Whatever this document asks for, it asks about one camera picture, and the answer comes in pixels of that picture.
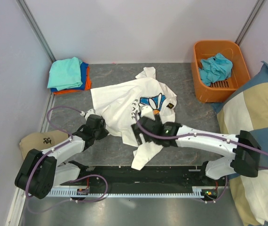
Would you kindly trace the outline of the white printed t shirt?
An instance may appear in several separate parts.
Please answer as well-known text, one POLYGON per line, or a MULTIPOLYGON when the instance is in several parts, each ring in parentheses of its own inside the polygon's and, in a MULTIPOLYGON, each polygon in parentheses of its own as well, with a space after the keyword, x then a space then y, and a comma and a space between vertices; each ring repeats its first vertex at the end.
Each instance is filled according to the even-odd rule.
POLYGON ((162 122, 174 122, 177 95, 164 83, 156 79, 154 67, 144 67, 135 80, 91 89, 93 109, 105 119, 106 129, 113 136, 121 137, 126 145, 137 147, 131 167, 141 170, 162 146, 153 142, 138 145, 132 131, 136 122, 135 112, 149 106, 159 114, 162 122))

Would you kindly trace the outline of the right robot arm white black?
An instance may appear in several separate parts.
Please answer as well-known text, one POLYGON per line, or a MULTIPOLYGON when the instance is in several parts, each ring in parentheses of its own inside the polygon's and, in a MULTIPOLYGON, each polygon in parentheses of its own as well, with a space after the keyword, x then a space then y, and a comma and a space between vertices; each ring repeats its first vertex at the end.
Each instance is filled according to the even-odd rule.
POLYGON ((238 135, 217 134, 176 122, 162 123, 158 116, 154 119, 143 116, 131 127, 139 145, 145 141, 163 147, 190 147, 221 155, 215 161, 202 164, 199 180, 203 185, 235 173, 249 178, 258 176, 261 147, 248 131, 242 130, 238 135))

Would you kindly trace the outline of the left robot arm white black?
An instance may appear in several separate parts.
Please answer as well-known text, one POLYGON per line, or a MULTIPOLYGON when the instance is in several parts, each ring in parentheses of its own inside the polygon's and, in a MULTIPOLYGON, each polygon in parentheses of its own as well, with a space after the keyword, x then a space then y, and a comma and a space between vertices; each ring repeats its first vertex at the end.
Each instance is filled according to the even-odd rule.
POLYGON ((43 199, 54 186, 69 181, 76 185, 84 184, 86 172, 73 163, 63 162, 87 150, 96 140, 105 138, 109 133, 105 127, 103 117, 91 114, 71 138, 43 151, 30 150, 15 178, 15 186, 29 197, 43 199))

